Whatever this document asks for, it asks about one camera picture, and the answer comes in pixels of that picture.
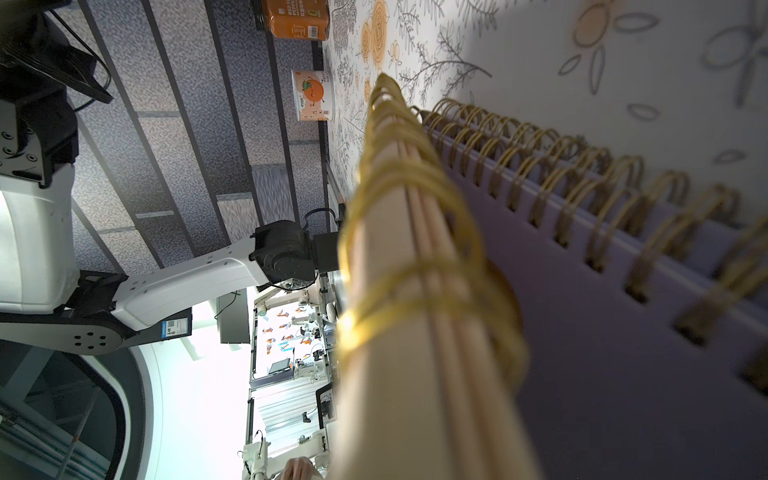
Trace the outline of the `purple 2026 calendar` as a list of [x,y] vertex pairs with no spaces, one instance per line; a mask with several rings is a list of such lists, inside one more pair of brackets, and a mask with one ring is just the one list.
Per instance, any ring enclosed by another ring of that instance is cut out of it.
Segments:
[[551,479],[767,475],[767,223],[639,156],[441,100],[420,118],[522,311]]

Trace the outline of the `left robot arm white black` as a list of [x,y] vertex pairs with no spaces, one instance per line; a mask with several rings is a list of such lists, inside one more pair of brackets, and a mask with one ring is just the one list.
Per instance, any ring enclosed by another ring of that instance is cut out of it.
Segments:
[[300,121],[322,1],[1,5],[1,336],[103,355],[194,304],[332,269],[328,128]]

